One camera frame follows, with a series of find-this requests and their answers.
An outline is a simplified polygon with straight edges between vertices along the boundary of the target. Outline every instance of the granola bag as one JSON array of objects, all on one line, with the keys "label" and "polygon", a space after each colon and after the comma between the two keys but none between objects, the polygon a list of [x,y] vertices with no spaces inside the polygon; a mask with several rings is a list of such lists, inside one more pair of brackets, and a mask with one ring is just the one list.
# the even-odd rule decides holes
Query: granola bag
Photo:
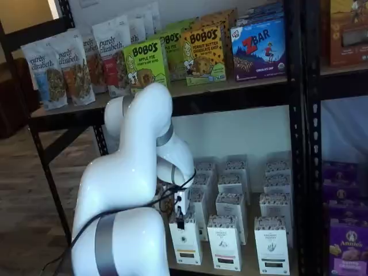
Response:
[{"label": "granola bag", "polygon": [[49,44],[59,55],[59,64],[73,104],[88,105],[94,102],[95,97],[79,30],[69,30],[53,36],[49,39]]},{"label": "granola bag", "polygon": [[106,84],[111,97],[131,92],[122,49],[131,44],[127,16],[94,25],[93,34],[103,61]]},{"label": "granola bag", "polygon": [[41,40],[21,47],[39,87],[45,110],[67,104],[66,85],[57,53]]},{"label": "granola bag", "polygon": [[85,48],[93,92],[95,94],[104,93],[108,90],[105,83],[104,64],[102,63],[93,34],[83,36],[83,46]]},{"label": "granola bag", "polygon": [[143,18],[131,18],[128,20],[131,32],[131,42],[138,43],[145,40],[145,27]]}]

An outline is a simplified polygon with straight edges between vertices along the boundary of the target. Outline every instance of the gray band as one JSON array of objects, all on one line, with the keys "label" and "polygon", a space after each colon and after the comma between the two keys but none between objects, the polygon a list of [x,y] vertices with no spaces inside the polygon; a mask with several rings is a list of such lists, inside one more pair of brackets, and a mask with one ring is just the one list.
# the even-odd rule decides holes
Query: gray band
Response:
[{"label": "gray band", "polygon": [[162,145],[165,145],[171,139],[173,134],[174,126],[173,122],[170,122],[170,127],[168,128],[167,132],[156,139],[156,147],[161,147]]},{"label": "gray band", "polygon": [[131,96],[131,95],[124,96],[124,98],[122,99],[122,116],[123,117],[124,117],[124,114],[127,113],[129,105],[131,105],[133,100],[134,100],[134,96]]},{"label": "gray band", "polygon": [[115,215],[109,214],[100,218],[96,227],[94,255],[100,276],[118,276],[113,256],[113,226]]}]

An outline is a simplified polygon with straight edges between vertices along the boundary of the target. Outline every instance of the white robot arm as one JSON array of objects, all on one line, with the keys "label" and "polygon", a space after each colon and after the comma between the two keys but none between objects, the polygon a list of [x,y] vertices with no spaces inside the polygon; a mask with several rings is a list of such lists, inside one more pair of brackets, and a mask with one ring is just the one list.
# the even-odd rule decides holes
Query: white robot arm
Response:
[{"label": "white robot arm", "polygon": [[[194,175],[189,148],[173,130],[172,108],[170,93],[157,83],[133,101],[117,98],[107,105],[106,128],[112,135],[120,130],[120,146],[84,171],[72,238],[96,215],[125,211],[102,217],[86,228],[72,249],[76,276],[169,275],[162,218],[156,210],[140,207],[152,201],[157,176],[180,186]],[[177,192],[178,197],[175,211],[185,214],[189,190]]]}]

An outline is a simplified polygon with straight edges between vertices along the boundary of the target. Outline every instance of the wooden floor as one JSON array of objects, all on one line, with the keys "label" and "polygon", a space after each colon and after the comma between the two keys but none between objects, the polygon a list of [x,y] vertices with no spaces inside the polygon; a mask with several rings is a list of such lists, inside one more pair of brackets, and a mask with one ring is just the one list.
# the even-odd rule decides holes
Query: wooden floor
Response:
[{"label": "wooden floor", "polygon": [[[62,132],[42,133],[44,146]],[[80,135],[51,163],[70,226],[84,168],[96,157],[89,132]],[[0,140],[0,275],[38,276],[66,241],[29,131]],[[51,275],[54,266],[43,275]],[[60,276],[72,275],[66,263]]]}]

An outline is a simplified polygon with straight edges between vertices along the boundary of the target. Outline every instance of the green bobo's box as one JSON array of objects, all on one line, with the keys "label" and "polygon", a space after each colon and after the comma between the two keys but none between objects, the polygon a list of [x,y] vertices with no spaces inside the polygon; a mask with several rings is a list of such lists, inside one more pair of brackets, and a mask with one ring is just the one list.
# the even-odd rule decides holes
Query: green bobo's box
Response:
[{"label": "green bobo's box", "polygon": [[181,49],[181,33],[183,28],[173,28],[155,34],[154,38],[160,38],[165,44],[167,55],[167,65],[170,73],[170,80],[177,81],[186,78],[186,70]]},{"label": "green bobo's box", "polygon": [[164,41],[150,39],[129,45],[123,51],[132,93],[154,82],[168,87],[170,81]]}]

